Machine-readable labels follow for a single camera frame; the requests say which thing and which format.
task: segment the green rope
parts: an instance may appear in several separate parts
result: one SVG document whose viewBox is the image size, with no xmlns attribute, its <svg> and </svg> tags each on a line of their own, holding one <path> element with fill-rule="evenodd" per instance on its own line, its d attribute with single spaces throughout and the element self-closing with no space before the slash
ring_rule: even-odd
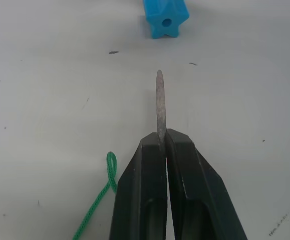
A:
<svg viewBox="0 0 290 240">
<path fill-rule="evenodd" d="M 106 160 L 107 160 L 108 182 L 105 185 L 105 187 L 101 190 L 101 192 L 98 194 L 94 203 L 89 208 L 87 214 L 85 215 L 83 221 L 81 222 L 79 228 L 77 229 L 77 231 L 73 237 L 73 240 L 78 240 L 80 238 L 80 236 L 83 233 L 83 231 L 85 230 L 92 214 L 96 210 L 97 206 L 99 205 L 101 199 L 104 197 L 104 195 L 106 194 L 108 189 L 111 187 L 111 189 L 114 191 L 114 193 L 116 193 L 116 191 L 117 191 L 117 184 L 115 182 L 115 175 L 116 175 L 116 170 L 117 170 L 116 156 L 114 155 L 113 152 L 110 151 L 109 153 L 107 153 Z"/>
</svg>

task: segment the white table surface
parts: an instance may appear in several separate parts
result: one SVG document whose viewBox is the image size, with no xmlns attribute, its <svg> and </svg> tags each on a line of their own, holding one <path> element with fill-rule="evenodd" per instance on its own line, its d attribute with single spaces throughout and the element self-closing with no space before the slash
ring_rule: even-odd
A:
<svg viewBox="0 0 290 240">
<path fill-rule="evenodd" d="M 72 238 L 106 153 L 118 180 L 155 131 L 158 69 L 167 126 L 220 174 L 248 239 L 290 240 L 290 0 L 186 4 L 180 36 L 152 40 L 140 0 L 0 0 L 0 240 Z M 82 240 L 108 239 L 114 197 Z"/>
</svg>

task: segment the blue plastic toy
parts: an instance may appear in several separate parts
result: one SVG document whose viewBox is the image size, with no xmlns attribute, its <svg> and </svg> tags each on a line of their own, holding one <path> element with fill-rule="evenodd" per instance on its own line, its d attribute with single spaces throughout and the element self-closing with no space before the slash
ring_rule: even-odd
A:
<svg viewBox="0 0 290 240">
<path fill-rule="evenodd" d="M 189 18 L 184 0 L 143 0 L 153 39 L 178 36 L 178 27 Z"/>
</svg>

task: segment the green string loop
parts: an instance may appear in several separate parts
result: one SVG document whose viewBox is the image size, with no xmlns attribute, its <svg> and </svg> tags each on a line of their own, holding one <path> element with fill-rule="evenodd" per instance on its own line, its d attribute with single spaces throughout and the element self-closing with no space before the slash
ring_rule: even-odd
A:
<svg viewBox="0 0 290 240">
<path fill-rule="evenodd" d="M 115 182 L 115 175 L 117 171 L 117 159 L 113 152 L 110 151 L 109 153 L 107 153 L 106 161 L 107 161 L 108 182 L 105 185 L 105 187 L 101 190 L 101 192 L 98 194 L 98 196 L 96 197 L 96 200 L 93 202 L 91 207 L 89 208 L 87 214 L 85 215 L 83 221 L 81 222 L 79 228 L 77 229 L 73 237 L 73 240 L 78 240 L 80 238 L 91 216 L 95 212 L 97 206 L 99 205 L 101 199 L 104 197 L 108 189 L 111 187 L 114 193 L 116 193 L 117 191 L 117 184 Z"/>
</svg>

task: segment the hole in blue block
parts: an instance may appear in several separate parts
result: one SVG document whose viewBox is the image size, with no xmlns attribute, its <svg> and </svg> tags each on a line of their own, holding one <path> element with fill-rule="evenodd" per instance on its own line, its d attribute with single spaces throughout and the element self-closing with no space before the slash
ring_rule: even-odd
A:
<svg viewBox="0 0 290 240">
<path fill-rule="evenodd" d="M 162 23 L 164 27 L 169 27 L 171 25 L 171 19 L 166 18 Z"/>
</svg>

